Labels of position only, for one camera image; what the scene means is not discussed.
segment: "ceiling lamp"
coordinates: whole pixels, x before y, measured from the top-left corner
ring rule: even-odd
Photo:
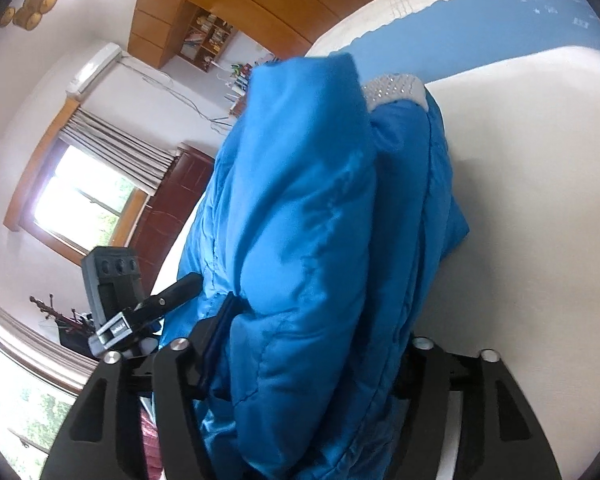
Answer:
[[[40,20],[42,20],[42,14],[21,7],[13,17],[13,25],[17,25],[24,30],[33,30],[40,24]]]
[[[31,12],[46,14],[54,8],[58,0],[24,0],[22,7]]]
[[[7,25],[9,25],[15,13],[15,7],[7,7],[6,9],[4,9],[2,16],[0,16],[0,27],[6,27]]]

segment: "wooden cabinet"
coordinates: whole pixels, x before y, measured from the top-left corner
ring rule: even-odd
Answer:
[[[225,20],[199,7],[189,23],[180,57],[208,72],[211,63],[220,57],[235,32]]]
[[[201,7],[282,59],[303,56],[317,38],[370,1],[138,0],[128,50],[162,67],[180,52],[196,7]]]

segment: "blue jacket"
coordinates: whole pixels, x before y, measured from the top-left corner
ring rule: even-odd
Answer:
[[[369,113],[348,55],[254,70],[180,261],[204,289],[162,344],[235,318],[195,404],[219,480],[380,479],[402,425],[390,395],[441,257],[468,232],[433,98]]]

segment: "wire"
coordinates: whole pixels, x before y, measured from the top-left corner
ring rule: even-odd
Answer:
[[[208,116],[206,116],[205,114],[203,114],[200,111],[200,108],[198,108],[198,106],[195,104],[195,102],[193,102],[191,99],[189,99],[188,97],[184,96],[183,94],[181,94],[180,92],[177,92],[176,90],[174,90],[173,88],[170,88],[170,86],[167,86],[165,83],[157,80],[155,77],[148,75],[147,73],[143,72],[142,70],[140,70],[139,68],[136,68],[135,66],[130,65],[129,63],[125,62],[125,59],[131,57],[133,58],[133,56],[130,56],[129,54],[123,53],[121,59],[118,61],[118,63],[120,63],[122,66],[126,66],[129,70],[132,70],[133,72],[138,73],[139,75],[142,76],[142,79],[149,83],[151,86],[155,86],[156,88],[160,88],[163,90],[166,90],[169,94],[171,94],[172,96],[174,96],[178,101],[186,104],[188,107],[193,108],[196,113],[203,118],[205,121],[208,121],[209,124],[211,125],[211,129],[213,131],[215,131],[215,133],[217,133],[220,136],[226,137],[227,133],[223,133],[223,132],[227,132],[228,130],[230,130],[233,125],[229,124],[229,123],[225,123],[222,122],[224,120],[227,120],[229,117],[220,117],[217,119],[212,119]],[[160,74],[162,74],[163,76],[165,76],[166,78],[168,78],[169,80],[169,84],[173,86],[173,78],[165,73],[162,72],[161,70],[157,70]]]

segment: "silver studded collar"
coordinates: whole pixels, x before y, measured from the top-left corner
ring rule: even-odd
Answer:
[[[420,79],[410,74],[381,75],[362,87],[366,108],[371,112],[380,105],[407,99],[429,111],[427,93]]]

